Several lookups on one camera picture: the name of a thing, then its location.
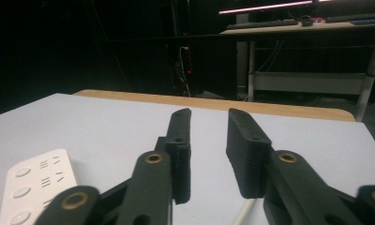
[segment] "pink light strip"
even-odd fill
[[[283,7],[299,6],[299,5],[305,5],[305,4],[311,4],[311,3],[312,1],[305,1],[305,2],[297,2],[297,3],[277,4],[277,5],[264,6],[264,7],[246,7],[246,8],[240,8],[240,9],[234,9],[234,10],[220,11],[219,14],[246,12],[246,11],[262,10],[262,9],[268,9],[268,8],[283,8]]]

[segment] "red object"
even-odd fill
[[[321,23],[323,21],[323,18],[320,17],[312,17],[310,19],[312,19],[312,21],[314,21],[315,23]]]

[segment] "wooden table edge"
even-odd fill
[[[128,92],[114,92],[103,90],[86,89],[79,91],[74,96],[90,98],[120,99],[159,104],[179,105],[185,107],[196,107],[210,110],[229,110],[235,108],[248,113],[263,113],[273,115],[294,116],[314,119],[328,119],[338,121],[354,122],[350,112],[340,109],[278,105],[268,103],[243,102],[221,99],[197,98],[197,97],[175,97],[151,94],[139,94]]]

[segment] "white tabletop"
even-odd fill
[[[103,192],[128,179],[137,157],[165,136],[181,106],[53,95],[0,115],[0,209],[7,170],[66,148],[80,185]],[[226,157],[228,113],[190,108],[191,200],[173,224],[233,224],[245,200]],[[361,123],[252,114],[276,150],[302,155],[325,182],[350,195],[375,185],[375,142]],[[264,224],[256,204],[251,224]]]
[[[357,29],[363,27],[375,27],[374,24],[363,24],[354,25],[350,22],[315,22],[311,26],[302,26],[299,22],[297,25],[287,26],[269,26],[269,27],[258,27],[258,28],[246,28],[246,29],[235,29],[226,30],[221,35],[237,35],[237,34],[260,34],[260,33],[284,33],[291,31],[311,31],[311,30],[340,30],[340,29]]]

